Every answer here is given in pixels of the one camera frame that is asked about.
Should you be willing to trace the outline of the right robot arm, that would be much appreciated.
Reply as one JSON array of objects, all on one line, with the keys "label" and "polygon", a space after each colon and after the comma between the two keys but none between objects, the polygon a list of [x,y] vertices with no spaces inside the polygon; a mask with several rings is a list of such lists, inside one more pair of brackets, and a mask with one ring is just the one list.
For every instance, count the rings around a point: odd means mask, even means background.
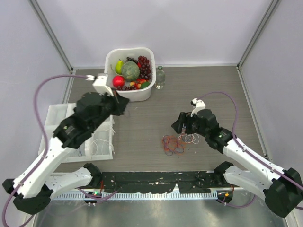
[{"label": "right robot arm", "polygon": [[261,198],[276,215],[285,218],[303,200],[303,184],[298,171],[284,169],[268,161],[246,146],[231,131],[219,125],[209,109],[197,113],[181,112],[171,125],[178,134],[196,133],[205,138],[214,150],[235,160],[245,170],[225,162],[214,174],[214,182],[220,187],[228,183],[239,186]]}]

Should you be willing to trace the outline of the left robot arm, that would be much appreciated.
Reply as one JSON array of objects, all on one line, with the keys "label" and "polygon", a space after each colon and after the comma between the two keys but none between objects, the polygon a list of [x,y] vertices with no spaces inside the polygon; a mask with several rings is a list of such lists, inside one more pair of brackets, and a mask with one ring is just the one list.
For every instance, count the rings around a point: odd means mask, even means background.
[{"label": "left robot arm", "polygon": [[66,159],[72,149],[78,149],[110,116],[124,114],[129,99],[97,92],[85,93],[76,102],[73,114],[61,121],[53,136],[30,167],[15,179],[6,179],[2,186],[14,196],[17,210],[37,214],[58,195],[79,187],[97,188],[102,173],[92,163],[59,178],[51,179],[54,170]]}]

